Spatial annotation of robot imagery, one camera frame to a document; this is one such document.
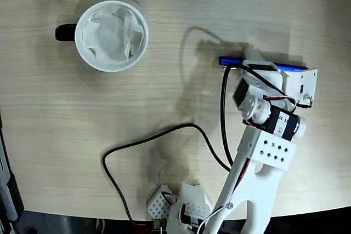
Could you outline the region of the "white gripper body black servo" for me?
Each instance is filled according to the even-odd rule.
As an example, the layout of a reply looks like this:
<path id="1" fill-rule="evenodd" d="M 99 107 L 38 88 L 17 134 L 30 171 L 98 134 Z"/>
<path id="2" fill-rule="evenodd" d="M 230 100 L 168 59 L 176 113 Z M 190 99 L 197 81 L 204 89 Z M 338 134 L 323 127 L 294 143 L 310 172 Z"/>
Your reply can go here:
<path id="1" fill-rule="evenodd" d="M 250 69 L 242 71 L 242 99 L 248 99 L 251 95 L 259 99 L 263 96 L 284 95 L 281 71 L 272 62 L 243 62 L 242 64 Z"/>

